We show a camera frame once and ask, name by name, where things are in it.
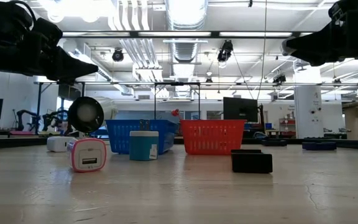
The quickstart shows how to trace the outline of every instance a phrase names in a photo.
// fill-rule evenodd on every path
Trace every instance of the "cable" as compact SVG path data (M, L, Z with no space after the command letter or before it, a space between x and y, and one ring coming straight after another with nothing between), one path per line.
M242 71L241 71L241 68L240 68L240 64L239 64L239 62L237 61L236 53L234 53L234 50L233 50L232 52L233 52L234 59L236 60L237 66L239 67L241 77L242 77L244 83L245 83L246 86L247 86L247 90L248 90L249 94L251 95L251 98L254 99L254 97L252 96L251 91L249 90L249 87L248 87L248 84L247 84L247 82L246 82L246 79L244 78L244 75L242 74Z
M25 3L24 1L19 1L19 0L12 0L12 1L9 1L9 3L11 3L11 4L21 4L24 7L26 7L26 9L29 10L29 12L30 12L32 22L35 24L35 22L37 21L37 18L35 17L35 14L32 11L31 7L27 3Z
M262 81L264 79L265 50L266 50L266 29L267 29L267 0L265 0L265 39L264 39L264 51L263 51L263 56L262 56L262 75L261 75L261 78L260 78L259 91L258 91L258 96L256 97L256 100L259 99L260 88L262 87Z

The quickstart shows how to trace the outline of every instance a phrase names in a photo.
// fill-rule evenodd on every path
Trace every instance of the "table surface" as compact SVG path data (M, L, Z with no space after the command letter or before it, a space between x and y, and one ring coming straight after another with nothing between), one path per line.
M109 153L85 174L45 146L0 149L0 223L358 223L358 150L244 148L272 153L273 173L183 146L149 162Z

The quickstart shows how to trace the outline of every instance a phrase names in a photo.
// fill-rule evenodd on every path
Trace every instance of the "blue basket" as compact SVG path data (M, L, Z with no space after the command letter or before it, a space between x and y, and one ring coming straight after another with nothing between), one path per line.
M140 131L140 120L106 120L112 152L129 154L129 133ZM150 120L150 131L158 131L158 154L173 146L178 125L168 120Z

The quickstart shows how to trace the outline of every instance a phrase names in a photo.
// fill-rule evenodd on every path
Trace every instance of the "plastic basket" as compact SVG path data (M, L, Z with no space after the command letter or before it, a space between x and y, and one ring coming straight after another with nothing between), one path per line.
M111 151L129 154L129 133L140 131L140 120L106 120ZM178 125L168 120L150 120L150 131L158 131L158 154L173 146Z
M181 120L188 154L230 155L240 149L244 120Z

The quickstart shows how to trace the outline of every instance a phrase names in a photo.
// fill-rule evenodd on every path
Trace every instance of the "ceiling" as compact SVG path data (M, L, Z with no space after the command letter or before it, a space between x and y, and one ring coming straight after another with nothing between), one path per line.
M30 6L40 17L48 18L48 11L42 4L43 1L29 1ZM129 2L129 21L131 22L131 1ZM329 21L328 9L335 0L254 0L254 5L248 7L248 1L236 0L209 0L206 20L203 30L239 30L239 31L288 31L288 32L313 32L322 29ZM148 1L148 22L152 30L167 30L165 3L161 0ZM103 7L103 3L95 3L89 11L100 11L101 17L96 22L85 22L80 17L65 17L56 23L63 31L74 30L111 30L108 26L109 11ZM226 68L218 69L216 60L217 52L224 39L203 39L208 43L200 44L193 81L204 82L206 72L212 72L213 82L271 82L278 73L285 74L287 82L292 82L293 62L295 58L284 57L280 53L282 40L261 39L233 39L234 55L227 61ZM87 44L92 49L92 59L97 60L103 67L110 71L115 80L124 82L136 81L132 76L132 60L124 54L122 62L113 62L111 56L114 49L122 47L119 39L76 39L78 45ZM173 76L172 57L168 44L163 39L153 40L154 49L164 79ZM343 63L330 63L320 67L321 77L324 82L331 82L333 77L358 71L358 60L346 60ZM95 75L81 78L86 81L95 81ZM353 76L346 83L358 82L358 75ZM245 89L246 86L232 86L232 89Z

